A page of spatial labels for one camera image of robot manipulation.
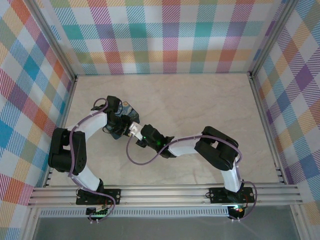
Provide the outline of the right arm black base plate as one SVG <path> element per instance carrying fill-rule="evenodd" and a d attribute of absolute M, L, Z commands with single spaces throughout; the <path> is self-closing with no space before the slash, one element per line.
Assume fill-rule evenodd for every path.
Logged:
<path fill-rule="evenodd" d="M 246 204 L 255 201 L 251 187 L 242 187 L 238 192 L 226 190 L 224 187 L 212 187 L 205 196 L 210 199 L 211 204 Z"/>

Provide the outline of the aluminium frame post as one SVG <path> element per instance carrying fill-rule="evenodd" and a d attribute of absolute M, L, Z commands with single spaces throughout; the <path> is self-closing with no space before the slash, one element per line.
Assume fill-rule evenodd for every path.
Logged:
<path fill-rule="evenodd" d="M 66 54 L 63 52 L 63 49 L 59 45 L 58 40 L 55 37 L 50 25 L 46 21 L 44 15 L 42 14 L 41 9 L 37 5 L 36 0 L 25 0 L 25 2 L 28 3 L 34 11 L 33 16 L 36 18 L 37 23 L 44 32 L 44 35 L 49 42 L 49 45 L 53 48 L 53 51 L 56 53 L 58 59 L 61 61 L 61 65 L 65 68 L 68 75 L 75 80 L 77 75 L 75 71 L 72 69 L 72 66 L 69 63 Z"/>
<path fill-rule="evenodd" d="M 264 35 L 262 39 L 263 43 L 261 43 L 262 46 L 257 50 L 253 62 L 249 67 L 248 76 L 252 80 L 260 71 L 267 55 L 270 53 L 298 2 L 299 0 L 284 0 L 284 3 L 280 3 L 266 31 L 268 35 Z"/>

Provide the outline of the right controller circuit board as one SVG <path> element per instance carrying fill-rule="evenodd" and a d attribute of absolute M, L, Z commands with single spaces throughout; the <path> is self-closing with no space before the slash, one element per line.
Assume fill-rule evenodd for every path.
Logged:
<path fill-rule="evenodd" d="M 228 206 L 228 214 L 230 219 L 241 219 L 245 216 L 246 205 Z"/>

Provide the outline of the controller circuit board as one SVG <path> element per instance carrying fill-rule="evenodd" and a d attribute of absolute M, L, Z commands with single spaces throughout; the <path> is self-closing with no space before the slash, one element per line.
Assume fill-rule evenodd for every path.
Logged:
<path fill-rule="evenodd" d="M 228 214 L 230 219 L 241 219 L 245 216 L 246 205 L 228 206 Z"/>
<path fill-rule="evenodd" d="M 106 216 L 108 212 L 109 212 L 108 207 L 100 210 L 98 210 L 96 207 L 88 207 L 86 208 L 85 214 L 88 216 L 91 215 L 92 217 L 102 218 Z"/>

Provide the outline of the aluminium side rail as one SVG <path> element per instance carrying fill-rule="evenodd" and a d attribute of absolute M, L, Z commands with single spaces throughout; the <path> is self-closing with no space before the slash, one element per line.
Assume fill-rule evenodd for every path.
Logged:
<path fill-rule="evenodd" d="M 69 96 L 67 98 L 67 102 L 66 102 L 65 108 L 63 110 L 62 119 L 61 119 L 60 123 L 58 124 L 58 127 L 60 127 L 60 128 L 65 128 L 66 127 L 66 122 L 67 122 L 68 115 L 69 115 L 69 112 L 70 112 L 70 107 L 72 105 L 72 100 L 73 100 L 74 93 L 75 93 L 75 90 L 76 90 L 77 82 L 78 82 L 78 76 L 76 75 L 72 79 L 72 83 L 70 85 L 70 93 L 69 93 Z M 44 176 L 43 183 L 42 183 L 42 187 L 43 188 L 49 187 L 51 185 L 51 179 L 52 179 L 54 170 L 55 169 L 50 167 L 50 166 L 48 166 L 46 168 L 45 176 Z"/>
<path fill-rule="evenodd" d="M 274 166 L 275 166 L 275 170 L 278 175 L 279 182 L 282 184 L 288 184 L 288 179 L 287 179 L 286 174 L 284 172 L 284 168 L 283 168 L 283 165 L 282 165 L 282 162 L 280 159 L 280 155 L 279 155 L 279 152 L 277 149 L 276 142 L 273 139 L 272 129 L 269 124 L 267 113 L 266 113 L 264 106 L 263 106 L 262 98 L 259 95 L 259 91 L 258 91 L 256 82 L 255 82 L 255 79 L 250 71 L 247 73 L 247 77 L 248 77 L 251 91 L 253 93 L 256 107 L 258 109 L 258 114 L 259 114 L 259 117 L 260 117 L 260 120 L 262 123 L 262 127 L 263 127 L 263 130 L 265 133 L 265 137 L 266 137 L 266 140 L 268 143 L 269 150 L 271 152 L 271 156 L 272 156 L 272 159 L 274 162 Z"/>

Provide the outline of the starry night print tin box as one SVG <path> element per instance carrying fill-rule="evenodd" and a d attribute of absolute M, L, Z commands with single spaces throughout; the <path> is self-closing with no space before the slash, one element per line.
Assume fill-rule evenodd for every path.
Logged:
<path fill-rule="evenodd" d="M 128 103 L 128 102 L 122 102 L 120 101 L 120 105 L 118 108 L 118 112 L 115 113 L 117 116 L 121 117 L 121 116 L 129 116 L 130 117 L 130 123 L 136 122 L 136 123 L 140 123 L 140 117 L 138 112 Z M 126 130 L 125 134 L 110 134 L 115 140 L 121 138 L 122 136 L 126 136 L 127 137 L 127 132 L 129 131 L 129 129 Z"/>

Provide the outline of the long aluminium base rail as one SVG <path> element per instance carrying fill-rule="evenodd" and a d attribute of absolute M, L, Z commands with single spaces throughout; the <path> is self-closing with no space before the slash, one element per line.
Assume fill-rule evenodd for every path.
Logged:
<path fill-rule="evenodd" d="M 211 203 L 206 197 L 209 188 L 223 188 L 222 184 L 160 184 L 109 185 L 106 189 L 121 189 L 120 202 L 107 205 L 76 205 L 78 186 L 48 186 L 35 188 L 29 207 L 86 207 L 101 210 L 112 207 L 206 207 L 206 206 L 281 206 L 302 204 L 296 185 L 281 183 L 245 183 L 254 194 L 254 203 Z"/>

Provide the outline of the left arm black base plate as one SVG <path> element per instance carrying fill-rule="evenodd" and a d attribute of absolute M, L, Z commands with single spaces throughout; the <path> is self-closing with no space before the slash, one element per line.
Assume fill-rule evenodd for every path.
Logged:
<path fill-rule="evenodd" d="M 76 191 L 76 205 L 111 205 L 113 200 L 106 195 L 111 196 L 115 200 L 115 204 L 120 204 L 121 189 L 104 189 L 101 194 L 92 193 L 83 189 Z"/>

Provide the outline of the left controller circuit board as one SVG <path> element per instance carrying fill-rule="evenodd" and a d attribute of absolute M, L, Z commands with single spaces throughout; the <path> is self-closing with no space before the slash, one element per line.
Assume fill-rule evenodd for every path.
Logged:
<path fill-rule="evenodd" d="M 96 207 L 88 207 L 86 208 L 85 214 L 88 216 L 91 215 L 92 217 L 102 218 L 106 216 L 108 212 L 109 212 L 108 207 L 100 210 L 98 210 Z"/>

